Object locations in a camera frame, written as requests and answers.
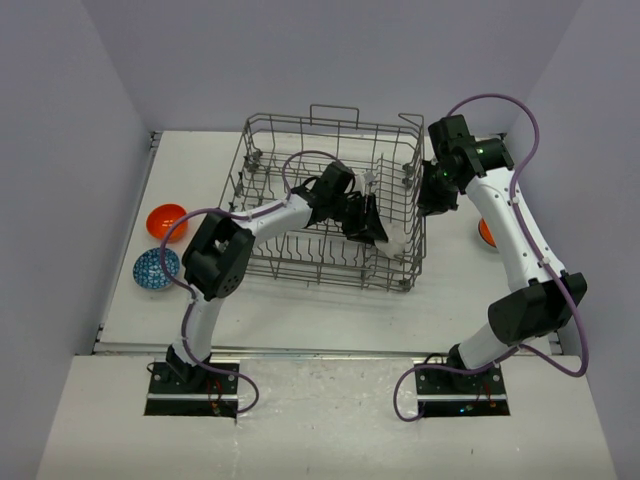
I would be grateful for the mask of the small white bowl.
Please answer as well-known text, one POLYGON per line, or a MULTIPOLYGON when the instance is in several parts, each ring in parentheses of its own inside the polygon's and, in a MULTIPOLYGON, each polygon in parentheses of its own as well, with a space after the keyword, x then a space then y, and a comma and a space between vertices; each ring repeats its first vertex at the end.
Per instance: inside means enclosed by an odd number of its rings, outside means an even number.
POLYGON ((404 225, 399 222, 387 222, 383 224, 383 228, 387 241, 380 241, 377 249, 390 259, 403 255, 407 244, 404 225))

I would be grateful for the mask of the grey wire dish rack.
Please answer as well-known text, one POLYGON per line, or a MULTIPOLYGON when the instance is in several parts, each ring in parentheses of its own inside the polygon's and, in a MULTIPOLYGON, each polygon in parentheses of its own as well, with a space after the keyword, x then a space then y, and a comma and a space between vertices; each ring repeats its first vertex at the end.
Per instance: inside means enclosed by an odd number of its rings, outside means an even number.
POLYGON ((427 253, 426 220, 416 211, 425 157, 425 123, 420 114, 396 121, 361 119, 355 107, 313 104, 305 116, 256 113, 244 123, 220 198, 222 209, 252 210, 283 197, 284 186, 311 183, 334 158, 376 178, 382 223, 404 225, 404 254, 387 258, 374 245, 345 238, 325 220, 254 247, 248 271, 274 279, 407 292, 422 272, 427 253))

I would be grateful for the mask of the small orange bowl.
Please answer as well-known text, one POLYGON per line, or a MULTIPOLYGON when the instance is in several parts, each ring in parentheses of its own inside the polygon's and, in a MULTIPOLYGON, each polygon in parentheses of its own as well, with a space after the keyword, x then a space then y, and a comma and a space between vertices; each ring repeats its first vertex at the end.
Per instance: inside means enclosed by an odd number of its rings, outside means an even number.
POLYGON ((495 240, 489 230, 489 227, 483 218, 478 222, 478 232, 481 239, 490 247, 496 248, 495 240))

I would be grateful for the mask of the large orange bowl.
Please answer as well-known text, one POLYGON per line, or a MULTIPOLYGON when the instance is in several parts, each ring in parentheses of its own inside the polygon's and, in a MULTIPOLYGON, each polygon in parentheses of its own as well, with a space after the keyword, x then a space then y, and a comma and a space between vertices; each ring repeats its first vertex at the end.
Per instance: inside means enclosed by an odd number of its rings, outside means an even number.
POLYGON ((157 239, 162 240, 173 224, 185 216, 187 211, 181 205, 166 203, 154 208, 146 218, 147 233, 157 239))

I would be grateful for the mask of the red patterned white bowl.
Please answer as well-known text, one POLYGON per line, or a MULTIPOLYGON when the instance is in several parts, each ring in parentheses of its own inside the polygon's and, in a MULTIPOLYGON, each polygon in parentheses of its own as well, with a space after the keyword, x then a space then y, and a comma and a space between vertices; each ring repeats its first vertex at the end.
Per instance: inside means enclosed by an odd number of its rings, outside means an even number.
MULTIPOLYGON (((171 249, 165 249, 165 263, 169 273, 176 277, 180 271, 180 259, 171 249)), ((160 262, 160 248, 152 248, 142 253, 132 269, 134 282, 145 290, 159 291, 169 287, 172 282, 165 275, 160 262)))

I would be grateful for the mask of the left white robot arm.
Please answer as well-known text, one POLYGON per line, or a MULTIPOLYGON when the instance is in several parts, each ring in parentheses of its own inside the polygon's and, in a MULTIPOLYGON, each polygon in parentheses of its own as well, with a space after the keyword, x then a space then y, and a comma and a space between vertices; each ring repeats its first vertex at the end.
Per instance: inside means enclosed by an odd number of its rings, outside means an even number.
POLYGON ((179 337, 166 354, 172 380, 187 393, 198 392, 207 383, 204 364, 211 355, 217 317, 224 299, 243 281, 254 247, 327 219, 337 222, 350 241, 369 245, 389 242, 373 194, 320 195, 297 187, 283 199, 246 212, 213 208, 186 217, 199 214, 205 218, 182 257, 184 280, 172 280, 189 292, 189 303, 179 337))

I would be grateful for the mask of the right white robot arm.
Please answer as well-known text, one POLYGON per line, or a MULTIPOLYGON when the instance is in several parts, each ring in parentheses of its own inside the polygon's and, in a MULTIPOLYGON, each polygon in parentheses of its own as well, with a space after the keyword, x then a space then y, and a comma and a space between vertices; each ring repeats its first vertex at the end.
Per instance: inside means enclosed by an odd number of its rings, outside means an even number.
POLYGON ((432 142, 435 157, 422 163, 418 207, 422 215, 453 211, 467 196, 486 222, 500 254, 509 293, 487 309, 487 323, 454 346, 446 368, 448 385, 467 393, 482 371, 517 350, 533 352, 531 339, 569 321, 586 338, 579 302, 587 290, 582 273, 570 274, 551 251, 524 200, 503 142, 471 136, 432 142))

